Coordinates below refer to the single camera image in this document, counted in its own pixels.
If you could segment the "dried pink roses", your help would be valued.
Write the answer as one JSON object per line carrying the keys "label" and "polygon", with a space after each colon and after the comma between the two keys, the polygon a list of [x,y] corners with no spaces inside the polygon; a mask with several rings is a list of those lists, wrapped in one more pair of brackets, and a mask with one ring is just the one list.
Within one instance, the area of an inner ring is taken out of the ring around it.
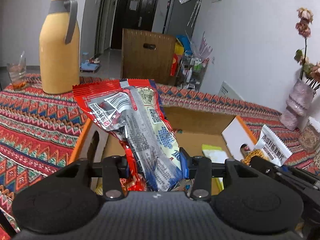
{"label": "dried pink roses", "polygon": [[297,9],[299,21],[295,25],[296,31],[304,40],[304,47],[295,52],[294,60],[300,65],[299,79],[306,78],[306,84],[314,91],[319,90],[319,62],[311,63],[308,56],[308,39],[311,37],[310,25],[313,24],[313,12],[307,8]]}

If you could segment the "lime green snack packet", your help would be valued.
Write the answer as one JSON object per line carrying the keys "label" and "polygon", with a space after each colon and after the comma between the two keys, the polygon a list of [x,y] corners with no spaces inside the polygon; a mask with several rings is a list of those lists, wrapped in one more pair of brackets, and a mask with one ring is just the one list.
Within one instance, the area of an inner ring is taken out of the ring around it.
{"label": "lime green snack packet", "polygon": [[[205,157],[209,158],[212,163],[224,164],[225,160],[228,159],[227,153],[218,146],[202,144],[202,153]],[[224,189],[223,177],[215,177],[214,180],[219,192],[221,192]]]}

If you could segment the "grey refrigerator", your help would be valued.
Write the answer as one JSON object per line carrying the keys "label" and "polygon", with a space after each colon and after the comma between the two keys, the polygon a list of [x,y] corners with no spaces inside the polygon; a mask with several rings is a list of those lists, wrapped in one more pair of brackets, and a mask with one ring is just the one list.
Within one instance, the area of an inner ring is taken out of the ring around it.
{"label": "grey refrigerator", "polygon": [[201,0],[169,0],[163,34],[192,37]]}

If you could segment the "orange cardboard snack box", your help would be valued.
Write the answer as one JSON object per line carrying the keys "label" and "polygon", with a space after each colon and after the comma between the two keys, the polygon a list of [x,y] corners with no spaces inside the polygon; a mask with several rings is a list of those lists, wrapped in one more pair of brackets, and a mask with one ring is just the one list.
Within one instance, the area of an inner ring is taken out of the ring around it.
{"label": "orange cardboard snack box", "polygon": [[[184,148],[191,157],[202,155],[202,144],[225,147],[226,142],[222,138],[222,132],[233,121],[240,119],[237,114],[209,113],[180,107],[166,107],[163,111],[172,127],[179,148]],[[90,178],[100,177],[102,179],[103,159],[114,155],[126,158],[126,153],[116,137],[100,129],[87,115],[86,118],[85,127],[77,140],[71,160],[75,161],[80,157],[87,157],[87,150],[83,144],[92,139],[93,134],[90,130],[95,129],[99,136],[98,152],[88,160],[88,175]],[[125,196],[129,191],[140,191],[129,189],[129,186],[133,185],[133,179],[129,164],[127,167],[128,178],[120,178]]]}

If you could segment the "glass cup with tea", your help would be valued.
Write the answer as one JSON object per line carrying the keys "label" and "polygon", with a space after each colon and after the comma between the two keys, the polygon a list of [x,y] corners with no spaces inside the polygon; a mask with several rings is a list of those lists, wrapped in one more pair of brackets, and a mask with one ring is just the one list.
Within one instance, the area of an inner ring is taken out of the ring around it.
{"label": "glass cup with tea", "polygon": [[25,77],[27,73],[25,51],[22,52],[17,63],[7,64],[7,71],[13,90],[21,90],[27,85]]}

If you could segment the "white snack packet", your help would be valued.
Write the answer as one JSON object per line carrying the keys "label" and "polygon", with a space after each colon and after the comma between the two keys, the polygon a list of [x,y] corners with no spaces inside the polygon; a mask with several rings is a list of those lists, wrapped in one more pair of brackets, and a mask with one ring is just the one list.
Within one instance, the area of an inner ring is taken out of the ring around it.
{"label": "white snack packet", "polygon": [[267,125],[262,127],[254,149],[260,150],[266,160],[277,166],[284,165],[292,155],[289,148]]}

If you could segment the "red silver snack bag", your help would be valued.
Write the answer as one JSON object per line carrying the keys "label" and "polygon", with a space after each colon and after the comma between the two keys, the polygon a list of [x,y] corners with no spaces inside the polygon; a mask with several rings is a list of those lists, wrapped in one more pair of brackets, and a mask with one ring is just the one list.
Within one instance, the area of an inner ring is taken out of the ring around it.
{"label": "red silver snack bag", "polygon": [[180,148],[153,80],[85,83],[74,86],[73,95],[93,123],[119,140],[130,190],[169,191],[183,179]]}

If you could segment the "pink textured vase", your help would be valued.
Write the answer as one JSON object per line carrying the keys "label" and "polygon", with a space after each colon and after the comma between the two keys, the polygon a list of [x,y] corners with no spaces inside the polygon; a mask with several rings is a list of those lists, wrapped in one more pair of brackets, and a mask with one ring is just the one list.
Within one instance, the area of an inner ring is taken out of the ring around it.
{"label": "pink textured vase", "polygon": [[298,79],[286,100],[286,109],[280,116],[280,122],[287,129],[295,130],[299,118],[306,116],[315,95],[316,91],[313,88]]}

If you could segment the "yellow thermos jug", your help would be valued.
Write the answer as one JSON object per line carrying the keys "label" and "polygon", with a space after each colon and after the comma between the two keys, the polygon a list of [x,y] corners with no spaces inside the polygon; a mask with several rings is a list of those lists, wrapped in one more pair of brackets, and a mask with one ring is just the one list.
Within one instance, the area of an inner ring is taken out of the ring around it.
{"label": "yellow thermos jug", "polygon": [[80,30],[76,0],[51,0],[39,37],[42,89],[70,92],[80,83]]}

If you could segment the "red gift box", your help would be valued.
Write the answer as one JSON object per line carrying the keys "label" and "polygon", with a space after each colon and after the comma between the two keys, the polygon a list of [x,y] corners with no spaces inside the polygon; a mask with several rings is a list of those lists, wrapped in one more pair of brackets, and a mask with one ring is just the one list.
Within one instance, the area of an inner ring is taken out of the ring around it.
{"label": "red gift box", "polygon": [[177,66],[178,66],[178,56],[176,54],[173,55],[172,58],[172,65],[170,69],[170,76],[175,76],[176,71],[177,71]]}

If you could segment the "colourful patterned tablecloth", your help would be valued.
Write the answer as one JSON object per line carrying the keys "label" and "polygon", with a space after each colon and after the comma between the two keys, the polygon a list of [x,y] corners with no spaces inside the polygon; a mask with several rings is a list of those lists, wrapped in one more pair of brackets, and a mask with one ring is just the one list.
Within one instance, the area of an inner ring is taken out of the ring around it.
{"label": "colourful patterned tablecloth", "polygon": [[[279,111],[172,86],[159,84],[157,89],[165,106],[238,115],[255,137],[267,125],[290,149],[290,166],[319,174],[319,154],[304,150],[299,130],[286,129]],[[1,211],[12,227],[17,227],[11,210],[16,194],[71,161],[86,119],[72,93],[44,93],[38,74],[27,76],[25,89],[7,86],[1,91]]]}

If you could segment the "dark entrance door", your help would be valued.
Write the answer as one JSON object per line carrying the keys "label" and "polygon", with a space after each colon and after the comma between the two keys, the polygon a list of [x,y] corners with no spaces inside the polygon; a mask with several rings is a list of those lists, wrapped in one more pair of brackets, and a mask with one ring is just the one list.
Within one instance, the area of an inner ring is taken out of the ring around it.
{"label": "dark entrance door", "polygon": [[117,0],[111,49],[121,49],[123,29],[152,31],[158,0]]}

